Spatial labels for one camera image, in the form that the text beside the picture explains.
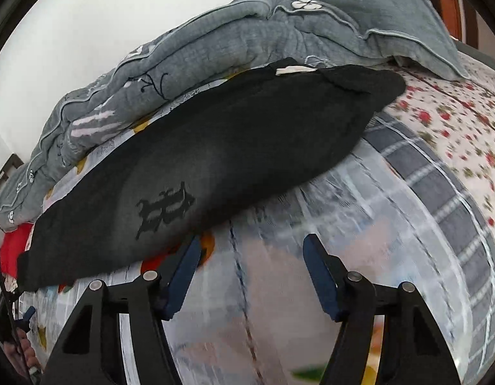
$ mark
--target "red fabric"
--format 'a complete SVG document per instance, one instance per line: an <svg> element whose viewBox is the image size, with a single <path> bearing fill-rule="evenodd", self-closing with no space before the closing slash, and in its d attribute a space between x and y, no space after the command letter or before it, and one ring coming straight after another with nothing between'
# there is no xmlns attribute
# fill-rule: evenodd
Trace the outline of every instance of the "red fabric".
<svg viewBox="0 0 495 385"><path fill-rule="evenodd" d="M25 251L26 242L33 224L23 223L14 231L5 233L3 245L0 248L0 266L2 273L17 279L17 258Z"/></svg>

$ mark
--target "blue gripper pad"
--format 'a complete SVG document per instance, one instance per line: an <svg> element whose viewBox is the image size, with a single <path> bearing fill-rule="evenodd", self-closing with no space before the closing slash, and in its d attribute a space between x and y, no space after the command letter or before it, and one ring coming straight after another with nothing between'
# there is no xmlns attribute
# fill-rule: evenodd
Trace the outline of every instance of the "blue gripper pad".
<svg viewBox="0 0 495 385"><path fill-rule="evenodd" d="M317 247L323 248L323 246L318 238L315 241L318 241L320 246L316 245L313 237L316 235L308 235L304 238L304 262L310 273L322 310L331 317L331 320L336 321L340 311L337 302L337 285L317 250Z"/></svg>
<svg viewBox="0 0 495 385"><path fill-rule="evenodd" d="M179 310L181 310L185 295L187 295L190 281L198 267L201 257L201 242L199 236L195 236L183 255L178 268L169 284L169 300L163 311L163 319L170 320Z"/></svg>

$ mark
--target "gray quilt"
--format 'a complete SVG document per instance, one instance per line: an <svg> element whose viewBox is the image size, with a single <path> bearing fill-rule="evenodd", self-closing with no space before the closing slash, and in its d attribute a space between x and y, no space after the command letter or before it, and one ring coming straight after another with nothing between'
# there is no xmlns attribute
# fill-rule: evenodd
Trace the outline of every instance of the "gray quilt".
<svg viewBox="0 0 495 385"><path fill-rule="evenodd" d="M66 94L30 162L0 191L5 231L35 221L43 197L92 148L212 79L293 57L372 66L412 59L449 80L465 76L429 0L234 0L129 53Z"/></svg>

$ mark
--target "folded black shirt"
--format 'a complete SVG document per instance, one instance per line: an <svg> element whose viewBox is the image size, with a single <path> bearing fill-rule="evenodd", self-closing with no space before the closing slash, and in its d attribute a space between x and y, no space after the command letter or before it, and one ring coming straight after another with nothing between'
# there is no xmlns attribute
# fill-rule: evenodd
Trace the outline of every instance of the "folded black shirt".
<svg viewBox="0 0 495 385"><path fill-rule="evenodd" d="M24 290L144 260L332 168L405 91L357 65L277 76L284 59L200 93L124 142L35 224Z"/></svg>

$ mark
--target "silver bolt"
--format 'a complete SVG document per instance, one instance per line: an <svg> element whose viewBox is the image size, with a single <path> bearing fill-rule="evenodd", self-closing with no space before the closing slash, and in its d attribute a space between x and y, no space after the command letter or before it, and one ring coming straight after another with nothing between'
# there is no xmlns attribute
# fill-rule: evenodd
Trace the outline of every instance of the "silver bolt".
<svg viewBox="0 0 495 385"><path fill-rule="evenodd" d="M142 277L145 281L154 281L158 276L158 272L155 270L149 270L148 272L144 272Z"/></svg>
<svg viewBox="0 0 495 385"><path fill-rule="evenodd" d="M361 281L361 278L362 278L361 274L353 270L347 273L347 279L352 282L359 282Z"/></svg>
<svg viewBox="0 0 495 385"><path fill-rule="evenodd" d="M101 282L99 279L96 279L89 284L89 288L93 291L97 291L102 286L103 286L103 282Z"/></svg>
<svg viewBox="0 0 495 385"><path fill-rule="evenodd" d="M402 289L404 289L407 293L412 293L415 291L415 285L413 285L411 282L403 282Z"/></svg>

